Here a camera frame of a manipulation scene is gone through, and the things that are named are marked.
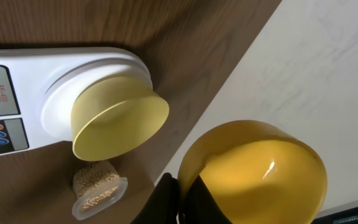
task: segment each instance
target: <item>grain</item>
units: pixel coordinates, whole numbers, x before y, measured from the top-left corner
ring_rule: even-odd
[[[95,162],[79,170],[74,175],[73,189],[77,198],[80,198],[118,178],[118,173],[108,161]],[[92,208],[99,203],[109,200],[117,188],[118,186],[115,186],[94,197],[87,198],[84,205],[82,205],[82,210]]]

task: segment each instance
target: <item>wooden table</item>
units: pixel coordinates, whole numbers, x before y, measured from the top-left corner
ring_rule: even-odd
[[[82,223],[129,223],[280,0],[0,0],[0,49],[123,47],[170,105],[149,141],[111,159],[124,198]],[[71,143],[0,157],[0,223],[77,223]]]

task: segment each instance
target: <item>container of grains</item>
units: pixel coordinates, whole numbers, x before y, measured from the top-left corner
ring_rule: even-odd
[[[83,220],[100,212],[117,202],[127,186],[127,179],[120,177],[108,161],[90,164],[74,175],[77,201],[73,205],[73,215]]]

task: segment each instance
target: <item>white marble surface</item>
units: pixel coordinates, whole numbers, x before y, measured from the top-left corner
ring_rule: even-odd
[[[165,172],[237,119],[274,124],[313,147],[328,172],[322,210],[358,200],[358,0],[283,0]]]

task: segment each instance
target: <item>yellow cup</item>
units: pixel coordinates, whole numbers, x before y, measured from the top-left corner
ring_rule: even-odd
[[[135,78],[98,82],[77,98],[71,111],[73,152],[85,161],[119,156],[152,137],[168,113],[168,103]]]
[[[258,121],[222,124],[190,147],[178,174],[182,202],[198,175],[234,224],[309,224],[327,190],[317,153]]]

